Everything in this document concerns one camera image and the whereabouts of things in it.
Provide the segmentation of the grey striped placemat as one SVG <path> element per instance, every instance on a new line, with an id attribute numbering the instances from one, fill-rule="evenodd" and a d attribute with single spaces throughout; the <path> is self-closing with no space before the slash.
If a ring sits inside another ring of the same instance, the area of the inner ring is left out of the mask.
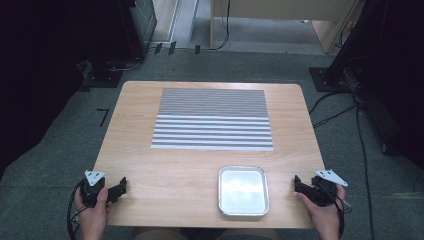
<path id="1" fill-rule="evenodd" d="M 165 88 L 151 146 L 157 149 L 271 151 L 263 90 Z"/>

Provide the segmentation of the dark cabinet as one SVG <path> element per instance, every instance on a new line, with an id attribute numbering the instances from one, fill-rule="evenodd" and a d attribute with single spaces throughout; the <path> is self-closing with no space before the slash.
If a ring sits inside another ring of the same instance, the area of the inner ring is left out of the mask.
<path id="1" fill-rule="evenodd" d="M 120 4 L 130 55 L 142 60 L 157 25 L 153 0 L 120 0 Z"/>

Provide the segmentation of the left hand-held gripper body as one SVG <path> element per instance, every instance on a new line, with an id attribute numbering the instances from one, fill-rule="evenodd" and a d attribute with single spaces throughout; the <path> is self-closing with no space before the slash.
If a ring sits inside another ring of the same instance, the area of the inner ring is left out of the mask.
<path id="1" fill-rule="evenodd" d="M 82 180 L 80 192 L 83 205 L 94 208 L 97 204 L 97 197 L 105 186 L 105 173 L 98 171 L 84 172 L 85 178 Z"/>

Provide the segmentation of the silver metal tray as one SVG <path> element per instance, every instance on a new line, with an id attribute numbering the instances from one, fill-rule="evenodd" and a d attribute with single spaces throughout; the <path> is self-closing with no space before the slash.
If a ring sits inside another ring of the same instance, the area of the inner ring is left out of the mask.
<path id="1" fill-rule="evenodd" d="M 264 216 L 269 210 L 265 172 L 252 166 L 223 167 L 218 177 L 218 206 L 226 216 Z"/>

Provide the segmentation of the light wooden desk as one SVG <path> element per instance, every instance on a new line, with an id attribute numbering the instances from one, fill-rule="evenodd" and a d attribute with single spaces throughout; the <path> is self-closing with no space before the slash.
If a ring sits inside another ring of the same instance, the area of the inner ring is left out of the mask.
<path id="1" fill-rule="evenodd" d="M 210 47 L 218 17 L 311 20 L 324 53 L 330 53 L 360 0 L 210 0 Z"/>

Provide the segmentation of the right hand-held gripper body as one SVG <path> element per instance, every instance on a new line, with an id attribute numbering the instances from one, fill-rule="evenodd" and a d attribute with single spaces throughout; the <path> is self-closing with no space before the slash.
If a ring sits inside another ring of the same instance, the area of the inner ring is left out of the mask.
<path id="1" fill-rule="evenodd" d="M 333 204 L 338 197 L 337 186 L 348 186 L 348 182 L 342 179 L 332 169 L 317 170 L 311 179 L 311 184 L 300 184 L 300 192 L 310 201 L 320 207 Z"/>

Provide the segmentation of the dark curtain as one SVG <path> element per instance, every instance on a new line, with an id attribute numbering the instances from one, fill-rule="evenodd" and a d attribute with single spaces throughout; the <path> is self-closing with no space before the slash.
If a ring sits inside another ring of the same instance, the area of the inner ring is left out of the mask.
<path id="1" fill-rule="evenodd" d="M 424 169 L 424 0 L 367 0 L 326 76 L 344 72 L 387 150 Z"/>
<path id="2" fill-rule="evenodd" d="M 81 87 L 77 65 L 108 72 L 119 0 L 0 0 L 0 180 Z"/>

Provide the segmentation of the black stand base plate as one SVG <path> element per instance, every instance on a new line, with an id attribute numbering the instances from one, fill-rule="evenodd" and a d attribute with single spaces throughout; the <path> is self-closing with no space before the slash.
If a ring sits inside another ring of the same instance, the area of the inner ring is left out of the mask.
<path id="1" fill-rule="evenodd" d="M 117 88 L 123 74 L 122 71 L 118 71 L 117 69 L 97 73 L 88 60 L 79 63 L 77 67 L 84 77 L 82 83 L 83 89 Z"/>
<path id="2" fill-rule="evenodd" d="M 352 92 L 352 88 L 343 73 L 335 74 L 329 68 L 322 67 L 310 67 L 309 73 L 318 92 Z"/>

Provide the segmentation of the person's right hand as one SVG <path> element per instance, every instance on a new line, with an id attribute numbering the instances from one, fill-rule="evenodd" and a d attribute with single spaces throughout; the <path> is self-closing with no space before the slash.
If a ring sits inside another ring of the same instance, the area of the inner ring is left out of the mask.
<path id="1" fill-rule="evenodd" d="M 335 204 L 326 207 L 319 207 L 311 202 L 304 194 L 297 193 L 297 198 L 304 204 L 318 236 L 321 233 L 338 233 L 340 230 L 340 218 L 343 210 L 343 200 L 345 189 L 338 185 L 338 199 Z"/>

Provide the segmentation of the person's left hand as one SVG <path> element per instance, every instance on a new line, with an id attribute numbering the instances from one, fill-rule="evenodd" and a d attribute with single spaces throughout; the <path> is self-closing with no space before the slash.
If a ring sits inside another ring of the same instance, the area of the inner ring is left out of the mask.
<path id="1" fill-rule="evenodd" d="M 110 210 L 106 207 L 108 189 L 103 187 L 94 208 L 87 208 L 78 215 L 81 232 L 104 232 Z"/>

